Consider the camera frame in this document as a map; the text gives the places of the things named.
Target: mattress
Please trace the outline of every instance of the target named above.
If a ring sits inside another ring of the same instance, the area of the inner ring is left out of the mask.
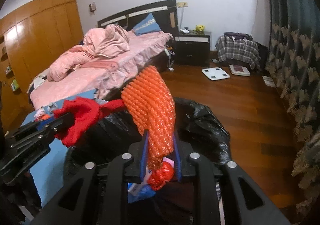
[[[134,78],[151,58],[164,50],[170,39],[170,33],[152,32],[135,36],[129,32],[129,51],[113,59],[95,58],[61,81],[46,80],[30,94],[34,108],[37,110],[50,102],[92,89],[97,90],[96,98],[106,97],[111,90]]]

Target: patterned curtain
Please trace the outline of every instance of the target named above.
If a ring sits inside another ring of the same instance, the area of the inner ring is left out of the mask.
[[[297,122],[296,139],[304,143],[292,175],[303,174],[299,187],[306,214],[320,193],[320,11],[314,0],[270,0],[271,40],[266,69],[289,102]]]

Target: orange foam net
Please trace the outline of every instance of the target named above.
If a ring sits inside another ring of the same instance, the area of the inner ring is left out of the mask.
[[[148,168],[157,170],[173,151],[174,100],[156,67],[149,66],[121,92],[139,133],[149,130]]]

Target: plaid blanket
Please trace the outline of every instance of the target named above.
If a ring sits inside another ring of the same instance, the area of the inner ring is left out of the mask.
[[[258,45],[253,40],[236,39],[223,35],[218,38],[216,48],[220,62],[226,59],[234,59],[248,63],[251,69],[259,68]]]

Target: nightstand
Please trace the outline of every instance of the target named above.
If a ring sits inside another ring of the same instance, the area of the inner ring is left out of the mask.
[[[209,66],[211,32],[175,36],[175,62],[180,65]]]

